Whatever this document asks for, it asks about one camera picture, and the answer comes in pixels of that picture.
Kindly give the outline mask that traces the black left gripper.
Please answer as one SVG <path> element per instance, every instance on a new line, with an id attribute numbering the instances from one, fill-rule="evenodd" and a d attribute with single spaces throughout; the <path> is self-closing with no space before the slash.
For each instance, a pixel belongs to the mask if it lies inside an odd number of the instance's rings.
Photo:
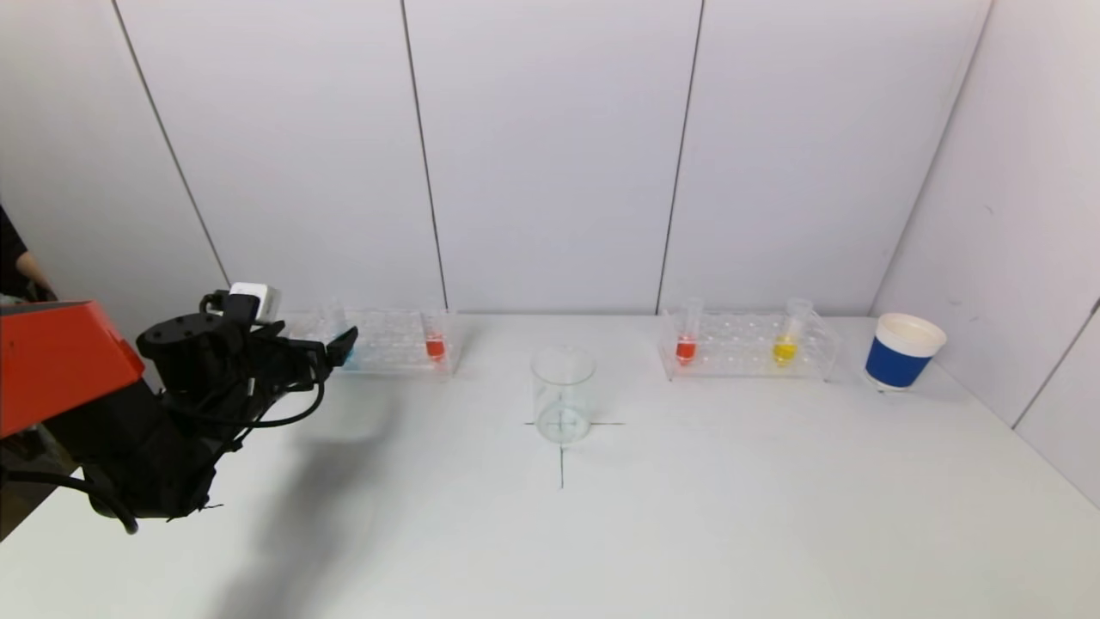
<path id="1" fill-rule="evenodd" d="M 308 393 L 322 384 L 331 368 L 353 356 L 358 327 L 348 328 L 326 346 L 315 340 L 248 338 L 250 371 L 264 393 Z"/>

